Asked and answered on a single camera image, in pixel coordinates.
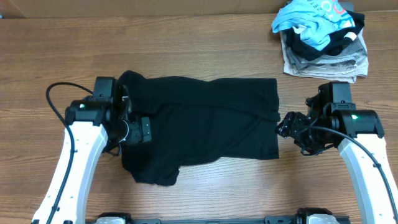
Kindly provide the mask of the black t-shirt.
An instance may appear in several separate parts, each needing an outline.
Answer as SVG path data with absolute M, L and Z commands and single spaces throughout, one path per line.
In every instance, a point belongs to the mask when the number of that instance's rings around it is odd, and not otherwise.
M 274 78 L 146 78 L 124 72 L 130 119 L 148 118 L 151 139 L 125 144 L 122 165 L 138 183 L 171 186 L 182 166 L 221 157 L 279 157 L 280 120 Z

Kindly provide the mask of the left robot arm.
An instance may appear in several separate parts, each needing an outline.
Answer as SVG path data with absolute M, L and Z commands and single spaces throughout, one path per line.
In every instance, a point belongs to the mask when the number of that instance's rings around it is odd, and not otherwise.
M 32 223 L 86 223 L 86 204 L 100 155 L 122 145 L 152 140 L 148 117 L 129 120 L 129 90 L 113 77 L 97 77 L 95 87 L 65 114 L 63 147 L 49 189 Z

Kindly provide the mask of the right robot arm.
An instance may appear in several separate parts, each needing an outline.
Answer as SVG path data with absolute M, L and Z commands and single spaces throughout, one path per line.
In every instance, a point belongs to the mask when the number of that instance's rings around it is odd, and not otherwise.
M 276 133 L 294 139 L 304 156 L 337 148 L 353 183 L 362 222 L 397 223 L 397 186 L 377 113 L 357 109 L 348 82 L 322 84 L 305 103 L 308 113 L 287 113 Z

